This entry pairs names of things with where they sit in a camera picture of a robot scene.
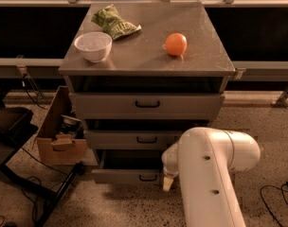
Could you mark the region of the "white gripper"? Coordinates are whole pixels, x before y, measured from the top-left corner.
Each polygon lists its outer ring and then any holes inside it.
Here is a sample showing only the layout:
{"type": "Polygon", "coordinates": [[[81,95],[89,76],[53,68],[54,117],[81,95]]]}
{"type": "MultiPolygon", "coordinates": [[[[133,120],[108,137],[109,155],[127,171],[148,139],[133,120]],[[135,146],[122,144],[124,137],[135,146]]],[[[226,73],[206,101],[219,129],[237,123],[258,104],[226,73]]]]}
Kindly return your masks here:
{"type": "Polygon", "coordinates": [[[163,190],[169,192],[173,184],[173,178],[178,175],[178,144],[174,143],[167,148],[162,154],[163,173],[163,190]]]}

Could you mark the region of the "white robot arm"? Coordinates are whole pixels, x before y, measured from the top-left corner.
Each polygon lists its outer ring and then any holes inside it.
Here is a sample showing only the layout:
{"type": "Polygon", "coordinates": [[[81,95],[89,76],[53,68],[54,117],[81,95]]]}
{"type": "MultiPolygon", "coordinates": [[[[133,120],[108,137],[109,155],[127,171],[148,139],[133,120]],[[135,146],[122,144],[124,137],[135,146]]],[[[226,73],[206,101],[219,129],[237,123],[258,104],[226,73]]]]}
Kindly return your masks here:
{"type": "Polygon", "coordinates": [[[260,157],[244,132],[192,128],[162,154],[163,189],[179,179],[187,227],[246,227],[230,174],[255,167],[260,157]]]}

